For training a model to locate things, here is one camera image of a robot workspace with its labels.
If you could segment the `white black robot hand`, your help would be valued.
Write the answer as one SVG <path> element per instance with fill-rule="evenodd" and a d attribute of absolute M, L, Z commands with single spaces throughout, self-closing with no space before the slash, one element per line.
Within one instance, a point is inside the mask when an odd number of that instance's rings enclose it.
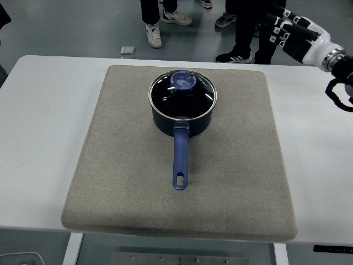
<path fill-rule="evenodd" d="M 325 29 L 277 4 L 263 17 L 261 32 L 297 62 L 324 72 L 330 72 L 346 56 L 345 49 L 333 43 Z"/>

